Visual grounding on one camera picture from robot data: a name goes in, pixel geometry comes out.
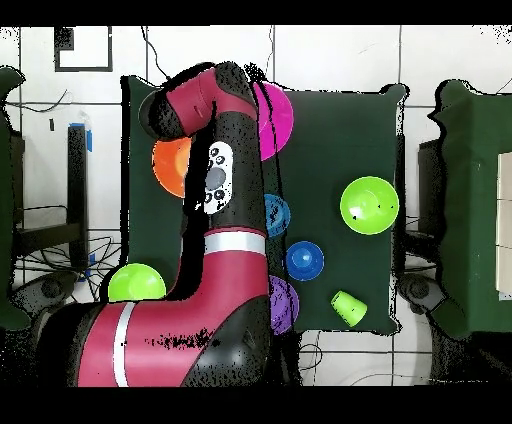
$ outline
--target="table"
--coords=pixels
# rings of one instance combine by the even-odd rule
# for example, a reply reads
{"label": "table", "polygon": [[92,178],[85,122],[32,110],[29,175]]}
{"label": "table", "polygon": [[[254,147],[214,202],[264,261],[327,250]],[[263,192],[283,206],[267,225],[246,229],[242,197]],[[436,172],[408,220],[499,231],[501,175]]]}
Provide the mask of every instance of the table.
{"label": "table", "polygon": [[[138,123],[142,100],[153,90],[136,77],[123,85],[122,194],[129,208],[123,245],[129,262],[156,268],[172,285],[180,254],[182,200],[165,191],[151,168],[154,140]],[[339,212],[343,189],[354,179],[373,175],[393,183],[397,161],[397,105],[402,85],[382,93],[287,92],[295,115],[292,136],[279,153],[284,198],[291,209],[285,248],[309,240],[323,250],[325,267],[309,282],[291,281],[300,298],[296,331],[348,330],[330,300],[345,290],[368,305],[353,330],[391,334],[389,314],[391,230],[376,236],[351,231]],[[265,192],[277,194],[276,158],[263,163]],[[269,273],[284,277],[282,240],[267,242]]]}

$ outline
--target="cup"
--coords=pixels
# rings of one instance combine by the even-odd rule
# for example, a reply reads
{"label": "cup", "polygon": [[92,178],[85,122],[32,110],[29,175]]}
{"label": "cup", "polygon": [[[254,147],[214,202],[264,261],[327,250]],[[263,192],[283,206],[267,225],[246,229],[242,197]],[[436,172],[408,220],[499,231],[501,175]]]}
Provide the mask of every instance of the cup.
{"label": "cup", "polygon": [[368,310],[366,304],[341,290],[332,298],[331,305],[349,327],[359,323]]}

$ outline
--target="white tile floor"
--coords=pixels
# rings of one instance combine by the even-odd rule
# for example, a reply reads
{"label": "white tile floor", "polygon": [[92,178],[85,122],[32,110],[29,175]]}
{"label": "white tile floor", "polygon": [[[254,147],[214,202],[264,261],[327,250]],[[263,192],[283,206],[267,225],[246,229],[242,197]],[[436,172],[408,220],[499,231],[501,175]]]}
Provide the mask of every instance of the white tile floor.
{"label": "white tile floor", "polygon": [[[418,145],[439,136],[439,128],[427,117],[435,106],[438,85],[460,78],[482,92],[495,93],[512,78],[509,27],[278,25],[275,34],[270,30],[270,25],[149,27],[148,38],[158,52],[160,67],[169,76],[198,62],[234,60],[240,65],[253,62],[266,70],[269,79],[294,89],[375,92],[386,84],[406,84],[410,88],[404,117],[406,209],[410,216],[418,214]],[[105,27],[75,28],[75,51],[61,52],[61,65],[104,66],[106,34]],[[26,206],[66,204],[65,131],[70,122],[87,118],[93,133],[88,159],[90,236],[112,235],[118,242],[119,78],[137,75],[160,84],[165,77],[155,65],[140,27],[112,28],[112,57],[112,72],[56,73],[52,28],[0,28],[0,64],[15,68],[21,64],[26,78],[21,90],[10,94],[9,102],[21,98],[24,106],[44,109],[67,90],[64,104],[48,113],[6,108],[13,128],[22,129],[27,140]],[[512,84],[502,92],[512,92]],[[53,132],[50,118],[55,123]],[[39,226],[60,219],[56,212],[34,211],[27,222]],[[98,240],[92,243],[100,243],[92,248],[102,244]],[[110,259],[115,264],[119,257]],[[75,294],[80,301],[90,299],[86,283],[79,283]],[[303,371],[304,384],[426,383],[431,363],[429,326],[400,297],[396,307],[403,328],[394,337],[306,332],[303,344],[315,343],[318,338],[324,353],[316,369]],[[302,367],[315,363],[310,352],[314,352],[312,346],[300,354]]]}

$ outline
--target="blue tape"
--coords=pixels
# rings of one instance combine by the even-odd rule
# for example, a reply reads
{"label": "blue tape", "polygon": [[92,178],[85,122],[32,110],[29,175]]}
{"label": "blue tape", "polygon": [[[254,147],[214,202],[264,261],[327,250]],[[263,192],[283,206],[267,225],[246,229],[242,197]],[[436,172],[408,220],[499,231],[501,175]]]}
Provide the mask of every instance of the blue tape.
{"label": "blue tape", "polygon": [[92,131],[88,130],[85,134],[86,141],[87,141],[87,150],[89,152],[92,152]]}
{"label": "blue tape", "polygon": [[[91,253],[91,254],[89,255],[89,265],[91,265],[91,266],[92,266],[92,265],[94,265],[95,263],[96,263],[96,253]],[[86,275],[86,277],[90,277],[90,276],[91,276],[91,270],[90,270],[90,269],[86,269],[86,270],[84,271],[84,274]],[[80,282],[80,283],[82,283],[82,282],[84,282],[84,281],[85,281],[85,278],[80,278],[80,279],[78,280],[78,282]]]}
{"label": "blue tape", "polygon": [[[85,127],[85,124],[82,124],[80,122],[72,122],[71,124],[69,124],[70,127]],[[89,152],[92,152],[92,131],[91,130],[87,130],[85,132],[85,143],[86,143],[86,146],[87,146],[87,150]]]}

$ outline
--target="purple bowl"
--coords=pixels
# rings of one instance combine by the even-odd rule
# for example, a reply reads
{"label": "purple bowl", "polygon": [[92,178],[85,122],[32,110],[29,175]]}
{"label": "purple bowl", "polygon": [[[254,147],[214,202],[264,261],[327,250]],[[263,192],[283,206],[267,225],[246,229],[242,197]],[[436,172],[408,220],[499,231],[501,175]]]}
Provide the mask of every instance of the purple bowl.
{"label": "purple bowl", "polygon": [[299,296],[286,281],[270,276],[270,326],[275,335],[288,331],[299,315]]}

